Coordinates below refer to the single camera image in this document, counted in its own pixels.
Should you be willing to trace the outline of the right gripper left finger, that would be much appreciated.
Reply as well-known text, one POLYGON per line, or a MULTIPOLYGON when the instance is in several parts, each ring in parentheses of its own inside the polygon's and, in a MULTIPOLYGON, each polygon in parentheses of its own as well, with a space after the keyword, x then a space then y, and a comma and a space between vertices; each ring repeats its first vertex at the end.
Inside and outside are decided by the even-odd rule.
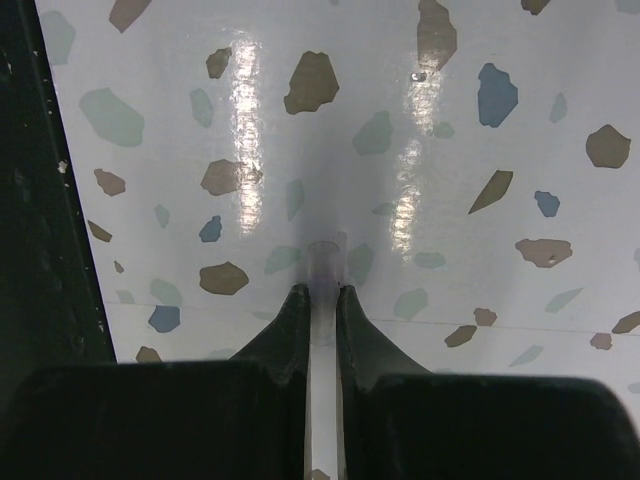
POLYGON ((227 360, 51 368, 1 422, 5 479, 302 479, 311 299, 227 360))

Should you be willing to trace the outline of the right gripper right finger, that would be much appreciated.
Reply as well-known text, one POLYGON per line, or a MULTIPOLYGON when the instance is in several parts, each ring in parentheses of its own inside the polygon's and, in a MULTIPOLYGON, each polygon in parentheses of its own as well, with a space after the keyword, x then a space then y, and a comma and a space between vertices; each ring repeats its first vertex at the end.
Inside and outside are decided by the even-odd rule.
POLYGON ((366 317, 336 309, 350 479, 635 479, 639 440, 600 382, 433 373, 366 317))

